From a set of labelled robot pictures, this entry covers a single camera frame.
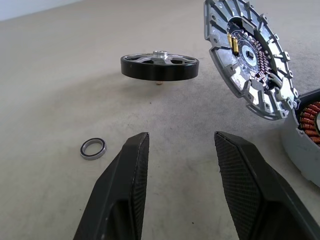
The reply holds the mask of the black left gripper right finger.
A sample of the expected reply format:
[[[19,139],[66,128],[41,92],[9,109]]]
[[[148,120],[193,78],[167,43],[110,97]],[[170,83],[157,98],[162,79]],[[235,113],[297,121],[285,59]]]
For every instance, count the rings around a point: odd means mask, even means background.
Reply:
[[[320,225],[253,143],[223,131],[214,141],[239,240],[320,240]]]

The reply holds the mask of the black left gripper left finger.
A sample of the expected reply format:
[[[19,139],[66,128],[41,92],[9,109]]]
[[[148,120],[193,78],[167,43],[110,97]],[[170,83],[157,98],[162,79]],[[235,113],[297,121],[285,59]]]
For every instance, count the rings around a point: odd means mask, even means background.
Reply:
[[[96,181],[73,240],[141,240],[150,136],[127,139]]]

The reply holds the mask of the black spoked rotor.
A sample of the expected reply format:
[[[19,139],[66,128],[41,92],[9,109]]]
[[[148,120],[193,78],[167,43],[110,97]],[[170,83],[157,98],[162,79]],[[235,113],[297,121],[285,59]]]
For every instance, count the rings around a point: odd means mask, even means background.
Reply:
[[[164,50],[135,53],[120,58],[121,73],[129,78],[152,82],[176,82],[194,79],[199,73],[197,58]]]

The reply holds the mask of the silver motor lid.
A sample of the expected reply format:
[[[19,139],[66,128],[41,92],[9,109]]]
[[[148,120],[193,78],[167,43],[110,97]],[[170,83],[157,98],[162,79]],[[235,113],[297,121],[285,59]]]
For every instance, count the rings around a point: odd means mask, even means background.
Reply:
[[[245,0],[205,0],[204,38],[222,79],[261,118],[285,119],[298,107],[290,56],[264,14]]]

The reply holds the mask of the copper wound motor stator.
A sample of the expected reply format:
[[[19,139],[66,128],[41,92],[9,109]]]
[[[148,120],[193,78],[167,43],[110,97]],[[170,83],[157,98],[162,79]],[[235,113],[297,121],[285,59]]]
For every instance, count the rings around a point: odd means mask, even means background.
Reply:
[[[298,98],[281,129],[281,141],[301,174],[320,188],[320,88]]]

